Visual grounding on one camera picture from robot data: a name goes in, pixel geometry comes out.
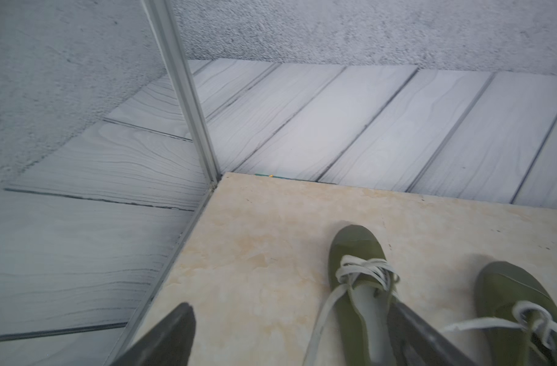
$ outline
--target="white wood-grain tile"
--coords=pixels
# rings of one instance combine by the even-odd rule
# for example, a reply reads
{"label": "white wood-grain tile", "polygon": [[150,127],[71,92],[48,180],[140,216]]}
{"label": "white wood-grain tile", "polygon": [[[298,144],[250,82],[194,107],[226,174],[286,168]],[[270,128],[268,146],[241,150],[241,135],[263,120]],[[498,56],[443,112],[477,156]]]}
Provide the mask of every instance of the white wood-grain tile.
{"label": "white wood-grain tile", "polygon": [[348,67],[236,171],[318,179],[415,70]]}
{"label": "white wood-grain tile", "polygon": [[490,76],[420,70],[319,181],[405,192]]}
{"label": "white wood-grain tile", "polygon": [[222,171],[236,169],[342,70],[282,64],[211,119],[209,135]]}
{"label": "white wood-grain tile", "polygon": [[0,191],[0,335],[128,321],[192,215]]}
{"label": "white wood-grain tile", "polygon": [[188,60],[189,62],[189,69],[192,73],[196,73],[203,69],[205,65],[211,62],[211,60]]}
{"label": "white wood-grain tile", "polygon": [[509,203],[557,115],[557,77],[503,72],[413,193]]}
{"label": "white wood-grain tile", "polygon": [[557,122],[514,203],[557,209]]}
{"label": "white wood-grain tile", "polygon": [[102,366],[123,330],[0,342],[0,366]]}
{"label": "white wood-grain tile", "polygon": [[[274,64],[270,62],[229,59],[207,64],[194,76],[205,118],[231,103],[239,92],[255,84],[272,67]],[[106,119],[191,138],[168,75],[143,87]]]}
{"label": "white wood-grain tile", "polygon": [[98,122],[8,188],[193,210],[207,190],[191,141]]}

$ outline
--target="concrete wall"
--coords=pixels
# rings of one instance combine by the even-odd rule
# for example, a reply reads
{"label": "concrete wall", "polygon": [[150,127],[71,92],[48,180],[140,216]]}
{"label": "concrete wall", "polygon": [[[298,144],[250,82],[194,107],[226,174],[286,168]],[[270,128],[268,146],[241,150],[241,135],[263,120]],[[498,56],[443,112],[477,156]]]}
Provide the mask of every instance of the concrete wall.
{"label": "concrete wall", "polygon": [[174,0],[204,58],[557,74],[557,0]]}
{"label": "concrete wall", "polygon": [[0,187],[164,72],[139,0],[0,0]]}

